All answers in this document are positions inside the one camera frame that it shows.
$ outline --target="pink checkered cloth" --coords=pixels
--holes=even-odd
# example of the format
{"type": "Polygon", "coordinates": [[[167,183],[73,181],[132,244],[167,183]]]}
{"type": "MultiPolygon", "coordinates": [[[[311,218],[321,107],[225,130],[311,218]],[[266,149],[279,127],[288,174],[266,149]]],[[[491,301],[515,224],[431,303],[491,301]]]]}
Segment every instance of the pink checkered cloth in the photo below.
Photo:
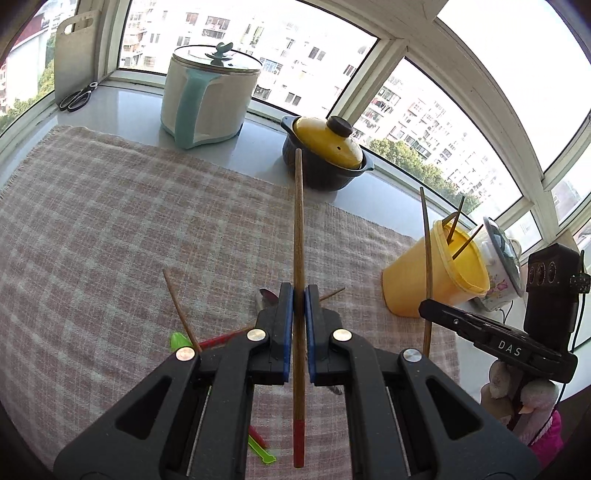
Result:
{"type": "MultiPolygon", "coordinates": [[[[169,354],[181,326],[162,268],[198,338],[246,326],[255,289],[291,281],[292,212],[289,189],[182,153],[46,136],[0,200],[0,400],[46,465],[169,354]]],[[[413,240],[311,200],[305,217],[307,282],[346,287],[326,307],[376,347],[420,346],[423,321],[392,315],[380,283],[413,240]]],[[[454,333],[433,327],[431,358],[458,379],[454,333]]],[[[344,398],[308,386],[299,471],[291,416],[291,385],[256,388],[252,424],[278,461],[249,452],[248,477],[350,477],[344,398]]]]}

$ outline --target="wooden skewer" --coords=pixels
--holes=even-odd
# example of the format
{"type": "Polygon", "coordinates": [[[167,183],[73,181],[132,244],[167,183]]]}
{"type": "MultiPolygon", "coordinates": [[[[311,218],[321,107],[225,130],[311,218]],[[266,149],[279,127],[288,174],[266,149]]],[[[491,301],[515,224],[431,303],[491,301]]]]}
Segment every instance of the wooden skewer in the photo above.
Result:
{"type": "Polygon", "coordinates": [[[185,316],[183,309],[181,308],[180,303],[178,302],[177,294],[174,291],[173,283],[170,280],[170,275],[168,274],[168,268],[163,268],[162,274],[164,275],[164,279],[166,280],[166,286],[168,287],[168,291],[170,292],[170,296],[173,299],[174,306],[177,309],[178,318],[181,319],[181,323],[183,324],[185,332],[187,332],[187,336],[189,337],[189,340],[191,340],[191,343],[193,344],[193,348],[197,351],[197,353],[201,353],[202,349],[199,346],[197,338],[193,334],[191,327],[187,323],[187,317],[185,316]]]}
{"type": "Polygon", "coordinates": [[[482,225],[481,225],[480,227],[478,227],[478,228],[476,229],[476,232],[474,232],[474,233],[472,234],[472,236],[471,236],[471,237],[470,237],[468,240],[466,240],[466,242],[465,242],[465,243],[464,243],[464,244],[463,244],[463,245],[462,245],[462,246],[459,248],[459,250],[458,250],[456,253],[454,253],[454,254],[453,254],[453,256],[452,256],[452,259],[453,259],[453,260],[455,260],[455,259],[457,258],[457,256],[458,256],[459,254],[461,254],[461,253],[464,251],[464,249],[465,249],[465,248],[466,248],[466,247],[467,247],[467,246],[470,244],[470,242],[472,242],[472,240],[474,240],[474,237],[476,236],[476,234],[477,234],[478,232],[480,232],[480,229],[481,229],[481,228],[482,228],[482,225]]]}
{"type": "MultiPolygon", "coordinates": [[[[425,277],[427,283],[427,298],[433,298],[433,257],[431,255],[431,229],[427,213],[427,201],[425,191],[421,187],[421,206],[423,207],[423,227],[425,229],[425,277]]],[[[431,352],[431,330],[433,325],[425,320],[425,333],[423,336],[423,355],[429,357],[431,352]]]]}
{"type": "Polygon", "coordinates": [[[330,293],[327,293],[326,295],[322,295],[318,301],[325,301],[328,300],[331,297],[334,297],[337,293],[341,293],[343,290],[345,289],[345,287],[339,288],[338,290],[332,291],[330,293]]]}
{"type": "Polygon", "coordinates": [[[441,226],[447,225],[447,223],[449,222],[449,220],[451,220],[452,218],[454,218],[456,216],[457,212],[452,212],[449,215],[447,215],[442,221],[441,221],[441,226]]]}
{"type": "Polygon", "coordinates": [[[306,451],[306,351],[304,338],[304,181],[301,149],[295,151],[294,202],[294,467],[304,466],[306,451]]]}
{"type": "Polygon", "coordinates": [[[456,217],[453,219],[452,228],[449,230],[449,233],[447,234],[447,244],[448,245],[450,243],[452,243],[453,232],[456,231],[457,221],[460,219],[460,213],[462,212],[462,207],[464,206],[465,199],[466,199],[466,197],[462,196],[462,199],[460,200],[460,206],[458,207],[457,212],[456,212],[456,217]]]}

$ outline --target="plush toy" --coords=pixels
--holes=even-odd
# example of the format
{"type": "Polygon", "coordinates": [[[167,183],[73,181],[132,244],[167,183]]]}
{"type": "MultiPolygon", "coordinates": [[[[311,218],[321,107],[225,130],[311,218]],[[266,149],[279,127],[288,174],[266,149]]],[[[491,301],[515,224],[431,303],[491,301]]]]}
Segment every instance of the plush toy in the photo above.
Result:
{"type": "Polygon", "coordinates": [[[518,368],[495,361],[489,370],[489,383],[480,390],[480,404],[505,426],[519,414],[513,433],[522,443],[530,446],[545,468],[563,446],[560,414],[552,412],[558,398],[558,387],[550,380],[539,378],[526,383],[520,394],[523,406],[515,412],[511,398],[521,377],[522,372],[518,368]]]}

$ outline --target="yellow bucket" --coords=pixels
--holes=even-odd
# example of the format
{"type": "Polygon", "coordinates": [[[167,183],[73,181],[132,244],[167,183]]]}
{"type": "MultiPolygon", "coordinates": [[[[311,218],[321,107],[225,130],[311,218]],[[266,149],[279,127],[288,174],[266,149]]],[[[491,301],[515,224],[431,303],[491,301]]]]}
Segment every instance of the yellow bucket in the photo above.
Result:
{"type": "MultiPolygon", "coordinates": [[[[447,305],[458,305],[491,287],[488,272],[474,242],[453,260],[452,255],[470,238],[458,225],[447,244],[450,223],[438,220],[431,229],[433,297],[447,305]]],[[[382,289],[388,310],[401,317],[418,318],[418,306],[427,298],[425,239],[421,238],[382,271],[382,289]]]]}

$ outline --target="teal handle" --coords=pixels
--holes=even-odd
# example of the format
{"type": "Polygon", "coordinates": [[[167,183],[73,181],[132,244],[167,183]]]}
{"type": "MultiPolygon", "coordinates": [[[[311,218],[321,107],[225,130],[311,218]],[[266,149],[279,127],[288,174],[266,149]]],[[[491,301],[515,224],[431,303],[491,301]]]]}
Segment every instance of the teal handle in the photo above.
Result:
{"type": "Polygon", "coordinates": [[[187,83],[178,102],[177,119],[174,124],[174,142],[188,149],[194,146],[195,123],[201,108],[203,95],[212,80],[220,75],[196,69],[187,70],[187,83]]]}

